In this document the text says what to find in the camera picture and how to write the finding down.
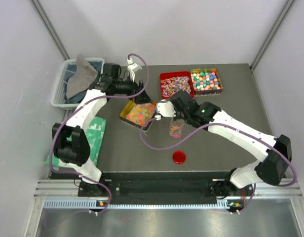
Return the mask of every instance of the red disc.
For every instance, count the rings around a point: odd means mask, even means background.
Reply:
[[[186,160],[186,155],[184,152],[181,152],[181,151],[174,152],[173,161],[176,164],[182,164],[182,163],[184,163],[185,160]]]

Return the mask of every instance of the white plastic basket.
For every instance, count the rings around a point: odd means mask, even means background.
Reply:
[[[101,73],[103,73],[103,67],[105,60],[102,58],[85,58],[87,62],[102,62]],[[69,59],[63,62],[59,73],[56,78],[56,82],[53,88],[51,97],[51,105],[54,107],[61,107],[65,110],[75,110],[79,104],[66,104],[65,93],[64,93],[64,76],[69,65],[76,65],[76,58]]]

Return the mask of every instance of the red tray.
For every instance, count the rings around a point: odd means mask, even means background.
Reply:
[[[161,80],[170,79],[170,78],[174,78],[174,77],[188,77],[189,78],[188,84],[190,85],[190,89],[191,89],[190,96],[191,96],[191,98],[193,98],[195,96],[195,91],[193,89],[190,72],[185,71],[185,72],[173,72],[173,73],[161,73],[160,74],[160,88],[161,88],[162,99],[168,99],[170,97],[163,96],[163,88],[161,87]]]

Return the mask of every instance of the green cloth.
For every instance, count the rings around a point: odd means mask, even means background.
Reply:
[[[103,141],[105,127],[106,120],[103,118],[95,117],[86,131],[86,138],[91,149],[89,156],[95,165],[97,165],[97,158]],[[49,164],[49,156],[44,163]],[[56,167],[69,167],[67,163],[62,162],[54,155],[52,157],[52,165]]]

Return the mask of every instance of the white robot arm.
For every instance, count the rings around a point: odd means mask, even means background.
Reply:
[[[86,92],[86,96],[79,104],[76,110],[79,110],[76,116],[70,118],[65,126],[61,129],[59,136],[57,137],[54,147],[54,155],[60,158],[63,162],[67,163],[75,171],[77,171],[86,184],[95,185],[90,181],[103,180],[102,172],[94,165],[89,158],[90,147],[86,138],[86,131],[89,124],[95,118],[98,111],[107,103],[107,98],[101,98],[94,100],[91,103],[87,103],[91,99],[105,95],[126,94],[134,95],[138,91],[142,90],[143,82],[137,84],[134,81],[135,74],[141,69],[139,64],[133,63],[132,59],[128,59],[128,71],[131,75],[129,79],[123,80],[114,78],[113,75],[117,75],[118,71],[112,70],[111,64],[105,68],[103,74],[100,76],[100,81],[95,82],[90,86],[90,89]],[[114,68],[118,70],[119,66],[114,65]],[[149,96],[143,91],[140,95],[134,98],[136,104],[143,104],[151,102]],[[60,124],[54,124],[52,128],[52,135],[55,136],[56,131],[59,129]]]
[[[163,117],[184,119],[187,124],[196,128],[208,123],[223,123],[238,129],[234,131],[219,125],[206,128],[208,132],[223,136],[244,148],[257,159],[257,161],[245,167],[233,169],[226,178],[225,186],[234,185],[237,189],[242,189],[247,185],[258,182],[278,185],[288,167],[279,154],[270,151],[264,144],[239,133],[239,130],[259,138],[271,147],[275,147],[291,161],[291,145],[288,137],[281,135],[276,138],[261,133],[235,120],[218,106],[209,102],[198,105],[185,91],[179,91],[170,99],[160,101],[157,104],[157,112]]]

